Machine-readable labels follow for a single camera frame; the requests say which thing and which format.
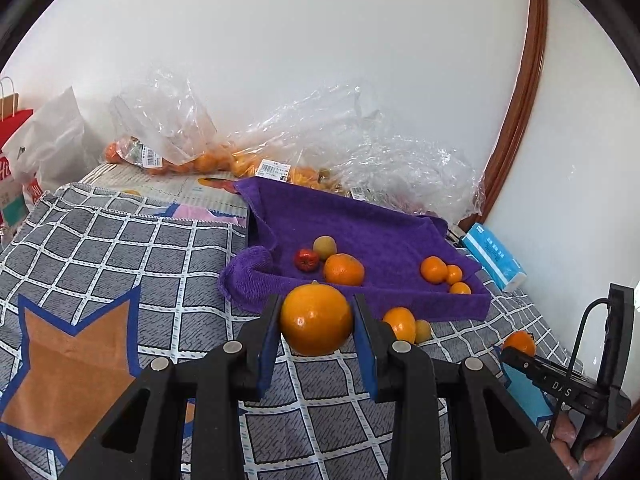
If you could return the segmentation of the oval yellow orange fruit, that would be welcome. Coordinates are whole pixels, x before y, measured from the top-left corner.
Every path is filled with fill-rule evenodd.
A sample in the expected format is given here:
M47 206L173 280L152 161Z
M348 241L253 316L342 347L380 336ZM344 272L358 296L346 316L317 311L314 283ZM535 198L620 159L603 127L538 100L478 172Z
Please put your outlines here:
M416 319L408 308L391 308L384 314L383 321L392 328L398 340L409 344L416 342Z

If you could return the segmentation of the smooth round orange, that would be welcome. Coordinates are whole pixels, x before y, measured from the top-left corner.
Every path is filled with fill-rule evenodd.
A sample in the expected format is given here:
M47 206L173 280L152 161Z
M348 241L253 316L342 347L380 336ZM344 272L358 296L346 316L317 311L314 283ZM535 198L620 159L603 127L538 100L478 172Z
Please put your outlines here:
M352 333L352 326L352 308L345 296L330 285L300 285L283 300L281 333L301 356L333 353Z

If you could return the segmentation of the stemmed mandarin orange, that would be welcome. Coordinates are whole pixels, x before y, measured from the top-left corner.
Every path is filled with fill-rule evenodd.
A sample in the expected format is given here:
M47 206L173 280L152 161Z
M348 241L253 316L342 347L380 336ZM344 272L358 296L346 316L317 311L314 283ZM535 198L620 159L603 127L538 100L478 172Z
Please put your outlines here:
M518 330L506 337L502 345L503 349L514 348L526 356L534 356L536 354L536 344L533 336L525 330Z

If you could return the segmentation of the large orange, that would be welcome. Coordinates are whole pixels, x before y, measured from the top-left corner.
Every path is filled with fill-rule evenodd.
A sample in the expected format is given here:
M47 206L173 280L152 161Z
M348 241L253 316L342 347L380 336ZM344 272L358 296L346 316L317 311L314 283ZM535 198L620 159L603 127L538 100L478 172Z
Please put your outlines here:
M425 281L438 285L447 281L448 266L437 256L429 256L420 264L420 274Z

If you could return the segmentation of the lone orange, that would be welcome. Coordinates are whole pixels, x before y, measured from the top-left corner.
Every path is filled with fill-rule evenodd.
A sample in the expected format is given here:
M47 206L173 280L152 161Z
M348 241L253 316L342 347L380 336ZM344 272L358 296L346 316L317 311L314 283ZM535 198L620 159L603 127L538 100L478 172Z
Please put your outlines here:
M323 266L323 278L330 284L361 286L365 277L363 264L349 254L330 255Z

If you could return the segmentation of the small orange tangerine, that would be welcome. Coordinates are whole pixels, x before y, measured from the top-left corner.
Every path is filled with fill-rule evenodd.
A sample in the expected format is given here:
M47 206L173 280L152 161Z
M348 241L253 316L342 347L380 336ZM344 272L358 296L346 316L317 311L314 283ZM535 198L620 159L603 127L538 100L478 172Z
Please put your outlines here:
M460 266L457 266L456 264L448 264L446 283L449 286L452 286L462 281L463 281L463 271L460 268Z
M449 287L449 292L450 294L456 294L456 295L471 295L472 294L472 290L471 287L466 284L465 282L457 282L452 284Z

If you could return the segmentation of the small red apple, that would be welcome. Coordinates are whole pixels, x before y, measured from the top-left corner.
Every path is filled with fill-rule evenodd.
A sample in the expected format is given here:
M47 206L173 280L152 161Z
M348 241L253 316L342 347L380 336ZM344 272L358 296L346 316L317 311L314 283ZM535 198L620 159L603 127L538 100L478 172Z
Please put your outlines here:
M310 248L299 249L294 255L294 266L304 273L316 272L320 266L320 256Z

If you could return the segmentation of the yellow green round fruit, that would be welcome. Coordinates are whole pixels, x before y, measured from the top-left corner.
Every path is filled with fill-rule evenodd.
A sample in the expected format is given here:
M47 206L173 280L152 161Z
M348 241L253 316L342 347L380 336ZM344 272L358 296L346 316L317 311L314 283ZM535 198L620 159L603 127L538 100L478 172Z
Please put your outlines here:
M314 240L312 250L316 252L322 261L337 253L337 244L332 236L322 235Z

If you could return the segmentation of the blue tissue pack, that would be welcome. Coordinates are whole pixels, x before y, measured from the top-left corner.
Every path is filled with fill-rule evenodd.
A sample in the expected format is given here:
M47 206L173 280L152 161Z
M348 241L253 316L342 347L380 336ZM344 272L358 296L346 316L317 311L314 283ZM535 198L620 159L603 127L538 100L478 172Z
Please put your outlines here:
M514 292L526 281L527 275L518 260L486 226L474 223L462 243L503 292Z

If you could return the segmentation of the grey checked star blanket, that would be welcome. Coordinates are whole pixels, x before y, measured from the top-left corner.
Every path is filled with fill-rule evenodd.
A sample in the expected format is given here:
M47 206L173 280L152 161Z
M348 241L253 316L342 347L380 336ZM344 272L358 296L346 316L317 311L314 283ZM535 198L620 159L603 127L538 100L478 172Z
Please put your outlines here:
M43 197L1 257L2 400L38 326L72 341L91 334L129 377L236 336L252 316L217 281L246 245L241 222L182 220L150 198L84 184ZM261 479L378 479L390 459L392 412L364 391L351 342L325 358L280 348L244 420Z

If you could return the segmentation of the clear bag of red fruit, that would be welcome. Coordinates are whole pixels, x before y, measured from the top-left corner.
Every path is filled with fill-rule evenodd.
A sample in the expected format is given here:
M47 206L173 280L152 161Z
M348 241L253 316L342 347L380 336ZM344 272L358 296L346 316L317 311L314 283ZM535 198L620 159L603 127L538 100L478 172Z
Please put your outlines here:
M485 205L483 177L462 151L403 136L376 138L341 163L341 182L360 186L390 208L434 214L450 224L479 214Z

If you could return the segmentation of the clear bag of kumquats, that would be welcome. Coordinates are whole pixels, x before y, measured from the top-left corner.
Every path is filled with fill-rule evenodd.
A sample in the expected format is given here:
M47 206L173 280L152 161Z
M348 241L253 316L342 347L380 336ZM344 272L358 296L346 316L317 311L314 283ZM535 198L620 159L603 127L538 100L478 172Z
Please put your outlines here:
M231 171L256 177L262 162L276 179L304 188L349 196L367 184L367 164L393 133L392 116L360 81L323 87L279 106L261 122L228 136Z

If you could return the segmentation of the clear bag of oranges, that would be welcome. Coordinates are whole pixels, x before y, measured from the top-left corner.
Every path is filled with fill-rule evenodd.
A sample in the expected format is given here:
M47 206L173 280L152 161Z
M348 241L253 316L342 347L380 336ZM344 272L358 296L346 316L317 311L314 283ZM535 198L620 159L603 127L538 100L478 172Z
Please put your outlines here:
M218 133L186 78L154 70L108 104L115 140L104 159L148 174L214 174L232 166L232 147Z

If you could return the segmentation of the red paper shopping bag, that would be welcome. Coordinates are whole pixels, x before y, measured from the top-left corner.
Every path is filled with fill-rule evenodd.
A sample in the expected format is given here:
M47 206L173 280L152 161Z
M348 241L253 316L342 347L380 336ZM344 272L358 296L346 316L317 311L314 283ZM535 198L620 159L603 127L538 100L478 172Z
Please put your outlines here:
M27 207L22 185L14 177L9 148L6 146L17 130L34 114L20 107L20 95L9 76L1 77L1 227L13 229L25 218Z

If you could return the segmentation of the brown wooden door frame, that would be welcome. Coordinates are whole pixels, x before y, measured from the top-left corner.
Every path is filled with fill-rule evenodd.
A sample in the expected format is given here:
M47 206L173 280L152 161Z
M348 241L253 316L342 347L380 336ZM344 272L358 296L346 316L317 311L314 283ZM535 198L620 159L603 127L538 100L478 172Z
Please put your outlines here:
M522 145L544 67L548 10L549 0L528 0L526 31L518 76L496 146L483 174L484 207L480 214L473 214L459 223L464 232L475 222L483 222L488 218Z

